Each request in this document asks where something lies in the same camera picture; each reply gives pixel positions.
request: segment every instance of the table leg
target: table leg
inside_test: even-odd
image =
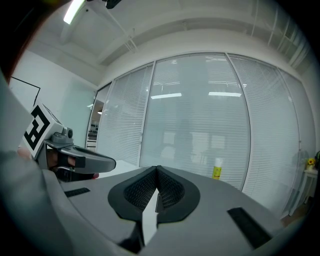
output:
[[[295,210],[297,209],[297,206],[298,206],[299,201],[300,201],[300,199],[301,199],[301,197],[302,197],[302,194],[304,193],[305,186],[306,186],[306,182],[307,182],[307,175],[306,175],[306,173],[304,173],[304,174],[303,174],[303,181],[302,181],[302,185],[301,185],[300,191],[299,191],[299,189],[298,189],[298,191],[297,191],[297,192],[298,192],[298,197],[297,197],[297,199],[295,200],[294,205],[293,205],[293,207],[291,208],[291,210],[290,210],[290,212],[289,212],[289,216],[292,216],[292,215],[294,214]]]
[[[309,199],[309,192],[310,192],[310,189],[311,189],[311,186],[312,186],[312,182],[314,181],[314,179],[313,178],[311,178],[311,180],[310,180],[310,185],[309,185],[309,187],[308,187],[308,190],[307,190],[307,193],[306,193],[306,195],[305,195],[305,200],[304,200],[304,204],[306,204],[307,202],[308,202],[308,199]]]

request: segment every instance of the wooden floor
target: wooden floor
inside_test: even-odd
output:
[[[312,204],[312,198],[309,198],[308,202],[306,204],[302,204],[300,205],[293,213],[292,216],[285,216],[281,221],[283,223],[283,225],[286,227],[288,226],[290,223],[304,217],[307,215],[310,206]]]

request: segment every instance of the whiteboard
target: whiteboard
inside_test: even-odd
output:
[[[30,113],[40,88],[13,77],[10,80],[9,88],[22,106]]]

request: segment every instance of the ceiling light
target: ceiling light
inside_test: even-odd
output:
[[[181,97],[181,96],[182,96],[182,94],[179,92],[179,93],[151,96],[151,99],[162,99],[162,98]]]
[[[70,24],[74,19],[77,11],[79,10],[80,6],[84,3],[85,0],[73,0],[70,4],[68,11],[66,12],[63,21]]]
[[[240,97],[240,96],[241,96],[241,93],[211,91],[211,92],[209,92],[209,95],[210,95],[210,96],[230,96],[230,97]]]

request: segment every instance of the white ceiling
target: white ceiling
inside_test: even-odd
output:
[[[69,5],[51,15],[29,49],[96,85],[115,59],[173,32],[214,28],[251,36],[254,28],[253,36],[266,44],[272,34],[269,46],[288,62],[301,44],[292,21],[287,34],[294,35],[282,40],[289,16],[280,7],[273,30],[277,4],[269,0],[259,0],[258,8],[257,0],[122,0],[110,10],[105,2],[94,0],[85,2],[70,25],[63,21]],[[292,64],[301,70],[306,63],[300,56]]]

